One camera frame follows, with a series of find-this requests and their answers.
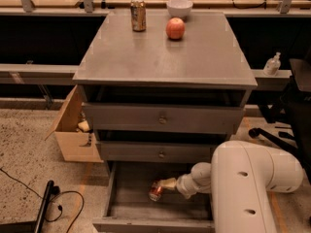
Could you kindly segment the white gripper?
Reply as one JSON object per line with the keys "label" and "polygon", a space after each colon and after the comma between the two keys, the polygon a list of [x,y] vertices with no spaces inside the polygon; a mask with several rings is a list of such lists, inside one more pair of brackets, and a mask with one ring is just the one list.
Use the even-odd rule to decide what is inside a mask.
{"label": "white gripper", "polygon": [[190,199],[197,192],[197,183],[194,181],[191,174],[182,175],[177,180],[175,178],[160,180],[158,185],[169,190],[177,188],[186,199]]}

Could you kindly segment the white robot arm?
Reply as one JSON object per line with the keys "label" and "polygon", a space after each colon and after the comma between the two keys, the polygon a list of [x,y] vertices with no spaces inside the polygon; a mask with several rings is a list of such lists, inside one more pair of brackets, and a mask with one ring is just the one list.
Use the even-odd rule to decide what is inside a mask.
{"label": "white robot arm", "polygon": [[212,195],[216,233],[277,233],[267,193],[290,193],[302,184],[303,170],[290,153],[244,141],[228,141],[212,160],[195,164],[188,174],[161,180],[186,198]]}

